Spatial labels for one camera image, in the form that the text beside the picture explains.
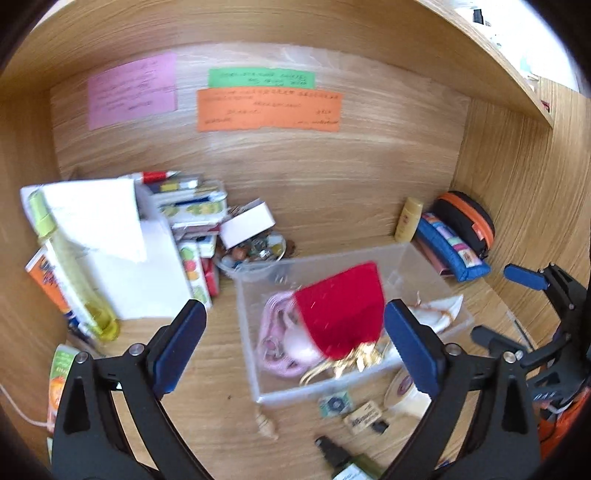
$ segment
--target blue gripper pad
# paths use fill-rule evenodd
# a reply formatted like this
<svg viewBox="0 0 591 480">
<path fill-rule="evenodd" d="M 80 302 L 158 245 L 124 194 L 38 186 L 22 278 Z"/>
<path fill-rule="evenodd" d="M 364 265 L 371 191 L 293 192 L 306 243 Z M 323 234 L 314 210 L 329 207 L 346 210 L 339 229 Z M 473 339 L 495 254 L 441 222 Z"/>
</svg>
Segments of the blue gripper pad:
<svg viewBox="0 0 591 480">
<path fill-rule="evenodd" d="M 503 275 L 507 280 L 533 290 L 545 290 L 549 285 L 541 273 L 528 270 L 527 268 L 523 268 L 512 263 L 505 266 Z"/>
<path fill-rule="evenodd" d="M 154 337 L 147 364 L 154 381 L 152 391 L 157 398 L 176 388 L 206 324 L 207 311 L 203 304 L 189 300 L 173 322 Z"/>
<path fill-rule="evenodd" d="M 384 327 L 418 390 L 435 398 L 446 367 L 439 337 L 431 327 L 421 325 L 400 299 L 386 305 Z"/>
</svg>

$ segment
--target green paper note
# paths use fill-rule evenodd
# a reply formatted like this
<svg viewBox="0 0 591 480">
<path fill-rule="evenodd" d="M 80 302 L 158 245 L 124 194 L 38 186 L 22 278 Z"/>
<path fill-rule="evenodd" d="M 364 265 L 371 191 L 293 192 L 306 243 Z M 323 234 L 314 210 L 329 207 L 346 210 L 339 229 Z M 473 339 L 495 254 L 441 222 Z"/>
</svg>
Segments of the green paper note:
<svg viewBox="0 0 591 480">
<path fill-rule="evenodd" d="M 211 69 L 207 84 L 210 88 L 291 87 L 313 89 L 316 87 L 316 76 L 314 72 L 260 67 Z"/>
</svg>

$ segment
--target black pouch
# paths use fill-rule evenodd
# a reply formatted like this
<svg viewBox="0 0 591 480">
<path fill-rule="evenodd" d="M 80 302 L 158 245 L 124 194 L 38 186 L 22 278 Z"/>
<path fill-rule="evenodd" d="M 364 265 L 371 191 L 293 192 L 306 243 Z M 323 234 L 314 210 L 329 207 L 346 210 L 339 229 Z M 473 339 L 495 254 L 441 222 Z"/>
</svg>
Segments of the black pouch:
<svg viewBox="0 0 591 480">
<path fill-rule="evenodd" d="M 435 200 L 431 211 L 454 230 L 479 258 L 488 256 L 495 239 L 495 225 L 476 200 L 452 190 Z"/>
</svg>

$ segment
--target clear plastic box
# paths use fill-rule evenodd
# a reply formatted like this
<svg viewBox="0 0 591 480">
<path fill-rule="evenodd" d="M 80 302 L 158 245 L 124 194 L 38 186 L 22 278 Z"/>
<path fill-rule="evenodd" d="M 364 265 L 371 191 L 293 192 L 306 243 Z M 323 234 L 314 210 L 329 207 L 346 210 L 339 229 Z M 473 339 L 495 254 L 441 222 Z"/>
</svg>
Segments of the clear plastic box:
<svg viewBox="0 0 591 480">
<path fill-rule="evenodd" d="M 327 374 L 315 383 L 301 387 L 299 378 L 280 378 L 261 370 L 255 360 L 262 311 L 273 294 L 310 285 L 368 261 L 373 261 L 378 266 L 386 301 L 400 298 L 407 304 L 414 304 L 417 301 L 417 292 L 420 292 L 421 301 L 453 295 L 445 281 L 411 244 L 392 244 L 333 255 L 281 260 L 262 268 L 249 267 L 235 279 L 246 371 L 255 402 L 281 406 L 317 398 L 401 365 L 400 358 L 393 358 L 367 368 L 364 372 L 348 373 L 339 379 Z M 440 337 L 446 343 L 453 341 L 473 323 L 472 315 L 462 306 L 456 320 Z"/>
</svg>

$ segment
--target yellow bottle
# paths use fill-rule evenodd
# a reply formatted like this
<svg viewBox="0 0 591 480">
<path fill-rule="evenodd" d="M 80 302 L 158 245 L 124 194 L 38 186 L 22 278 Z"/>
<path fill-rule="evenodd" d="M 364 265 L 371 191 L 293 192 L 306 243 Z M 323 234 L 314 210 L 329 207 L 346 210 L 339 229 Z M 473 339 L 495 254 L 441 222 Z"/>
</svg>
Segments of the yellow bottle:
<svg viewBox="0 0 591 480">
<path fill-rule="evenodd" d="M 87 327 L 100 340 L 114 340 L 119 335 L 119 323 L 109 304 L 92 288 L 81 270 L 72 251 L 69 241 L 60 231 L 56 221 L 47 208 L 45 197 L 41 190 L 29 195 L 29 207 L 33 214 L 35 231 L 39 243 L 47 248 L 50 258 L 53 257 L 59 265 L 67 282 L 80 303 L 88 313 Z"/>
<path fill-rule="evenodd" d="M 418 221 L 421 219 L 423 204 L 417 199 L 408 197 L 394 233 L 394 241 L 399 244 L 410 242 L 417 231 Z"/>
</svg>

